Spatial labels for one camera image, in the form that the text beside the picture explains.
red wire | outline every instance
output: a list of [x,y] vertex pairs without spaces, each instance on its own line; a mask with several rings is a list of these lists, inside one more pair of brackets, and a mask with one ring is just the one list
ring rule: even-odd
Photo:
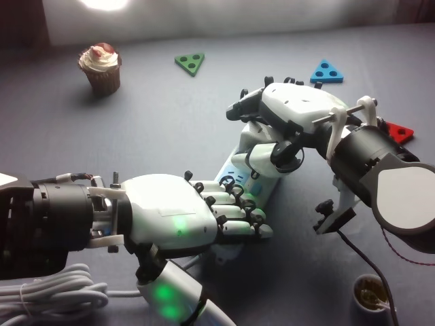
[[383,233],[383,237],[385,238],[385,241],[387,241],[387,244],[389,245],[389,247],[392,249],[392,251],[399,256],[400,258],[402,258],[403,260],[407,261],[408,263],[412,263],[415,265],[422,265],[422,266],[435,266],[435,264],[431,264],[431,263],[419,263],[418,261],[413,261],[410,260],[408,258],[403,257],[401,254],[399,254],[399,252],[397,252],[397,250],[395,250],[395,248],[393,248],[392,244],[389,243],[389,240],[387,238],[387,234],[385,234],[385,230],[381,227],[382,229],[382,233]]

cupcake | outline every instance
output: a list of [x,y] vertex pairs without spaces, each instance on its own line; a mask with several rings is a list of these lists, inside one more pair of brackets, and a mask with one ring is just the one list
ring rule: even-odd
[[121,57],[109,44],[91,46],[80,55],[78,65],[95,95],[107,96],[120,87]]

brown liquid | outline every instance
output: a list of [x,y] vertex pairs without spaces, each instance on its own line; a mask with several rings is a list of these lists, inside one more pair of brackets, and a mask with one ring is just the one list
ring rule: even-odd
[[363,307],[370,309],[370,310],[379,310],[380,309],[378,306],[375,305],[376,302],[373,302],[373,304],[370,304],[369,302],[366,302],[361,298],[361,291],[364,289],[372,291],[374,294],[376,294],[376,296],[381,301],[388,302],[387,294],[386,294],[382,285],[380,285],[379,283],[377,283],[373,280],[367,280],[367,279],[364,280],[363,279],[355,287],[356,299]]

cupcake wrapper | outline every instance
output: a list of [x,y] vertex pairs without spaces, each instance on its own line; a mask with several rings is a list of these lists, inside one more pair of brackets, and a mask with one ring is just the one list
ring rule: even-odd
[[120,80],[120,65],[121,65],[121,58],[118,54],[118,66],[110,71],[106,71],[105,73],[99,73],[94,71],[88,71],[86,69],[83,69],[79,62],[77,62],[79,68],[81,71],[83,71],[86,74],[86,77],[88,78],[90,85],[92,86],[92,91],[96,96],[107,96],[110,94],[113,94],[116,92],[116,90],[121,85]]

robotic hand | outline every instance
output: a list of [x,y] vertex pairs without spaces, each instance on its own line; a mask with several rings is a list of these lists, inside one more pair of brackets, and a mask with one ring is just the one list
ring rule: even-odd
[[[289,77],[284,83],[266,77],[264,84],[249,94],[243,90],[226,112],[229,120],[247,123],[245,129],[268,134],[241,147],[231,159],[235,166],[252,177],[281,177],[302,164],[299,151],[316,149],[340,192],[336,210],[331,200],[316,207],[324,215],[314,226],[318,234],[339,230],[361,200],[382,228],[418,251],[435,253],[435,167],[420,163],[389,137],[386,123],[376,116],[375,99],[364,96],[348,108],[319,82],[311,88]],[[365,123],[353,115],[357,111]]]
[[[258,242],[273,235],[264,213],[230,175],[191,181],[144,175],[105,187],[85,173],[28,181],[0,174],[0,279],[53,274],[69,251],[118,245],[139,260],[137,288],[162,316],[181,325],[235,325],[182,267],[167,260],[211,245]],[[73,184],[90,179],[91,187]]]

